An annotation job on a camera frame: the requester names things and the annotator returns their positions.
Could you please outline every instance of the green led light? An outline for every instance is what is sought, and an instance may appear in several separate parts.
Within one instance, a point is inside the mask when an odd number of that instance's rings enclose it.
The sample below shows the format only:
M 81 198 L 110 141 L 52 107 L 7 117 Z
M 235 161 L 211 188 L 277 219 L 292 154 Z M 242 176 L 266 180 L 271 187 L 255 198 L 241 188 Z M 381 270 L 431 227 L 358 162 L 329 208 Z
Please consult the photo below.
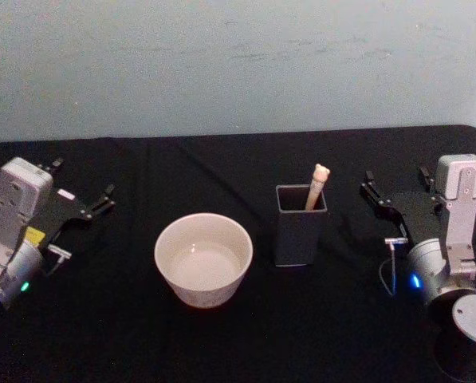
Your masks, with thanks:
M 28 282 L 23 283 L 23 284 L 22 284 L 22 292 L 23 292 L 23 291 L 27 291 L 27 289 L 29 288 L 29 286 L 30 286 L 30 283 L 28 283 Z

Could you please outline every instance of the white bowl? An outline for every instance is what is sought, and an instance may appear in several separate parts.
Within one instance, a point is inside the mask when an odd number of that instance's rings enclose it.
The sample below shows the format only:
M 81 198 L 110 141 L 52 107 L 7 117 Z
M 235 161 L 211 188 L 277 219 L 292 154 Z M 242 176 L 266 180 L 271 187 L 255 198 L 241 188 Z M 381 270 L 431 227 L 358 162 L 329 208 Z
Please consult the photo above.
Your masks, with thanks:
M 252 262 L 250 236 L 223 215 L 187 215 L 156 240 L 155 262 L 175 294 L 198 308 L 220 306 L 234 294 Z

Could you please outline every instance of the yellow label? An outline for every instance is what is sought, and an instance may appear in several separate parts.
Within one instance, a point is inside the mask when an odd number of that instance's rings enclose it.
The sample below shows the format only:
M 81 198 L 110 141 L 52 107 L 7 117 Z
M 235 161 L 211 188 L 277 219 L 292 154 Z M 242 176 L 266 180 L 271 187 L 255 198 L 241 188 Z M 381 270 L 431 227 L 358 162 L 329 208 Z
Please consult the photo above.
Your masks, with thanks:
M 45 233 L 39 231 L 38 229 L 34 229 L 33 227 L 27 227 L 27 231 L 25 232 L 25 239 L 32 243 L 34 246 L 39 246 L 39 243 L 45 238 Z

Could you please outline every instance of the cable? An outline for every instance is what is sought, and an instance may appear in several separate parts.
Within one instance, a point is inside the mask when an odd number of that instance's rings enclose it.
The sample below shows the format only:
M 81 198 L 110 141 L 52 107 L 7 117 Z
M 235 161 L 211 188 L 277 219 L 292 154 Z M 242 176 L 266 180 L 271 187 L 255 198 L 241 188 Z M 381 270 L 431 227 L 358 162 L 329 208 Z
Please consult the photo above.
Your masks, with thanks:
M 390 249 L 391 258 L 385 259 L 378 270 L 380 274 L 381 283 L 383 283 L 384 289 L 388 292 L 388 295 L 393 297 L 397 291 L 397 276 L 395 274 L 395 245 L 396 244 L 405 244 L 408 242 L 407 238 L 385 238 L 384 242 L 388 245 Z M 388 288 L 387 283 L 384 281 L 383 278 L 383 266 L 387 263 L 391 262 L 391 290 Z

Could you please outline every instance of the pen holder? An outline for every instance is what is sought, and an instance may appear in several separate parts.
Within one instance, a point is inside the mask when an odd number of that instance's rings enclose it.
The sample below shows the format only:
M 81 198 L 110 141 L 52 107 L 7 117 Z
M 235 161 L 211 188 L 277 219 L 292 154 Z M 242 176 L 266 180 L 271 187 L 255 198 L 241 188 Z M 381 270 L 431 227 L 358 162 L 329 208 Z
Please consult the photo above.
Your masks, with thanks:
M 275 243 L 275 266 L 312 264 L 317 253 L 317 240 L 323 218 L 328 211 L 321 193 L 314 210 L 306 211 L 310 185 L 278 185 L 278 221 Z

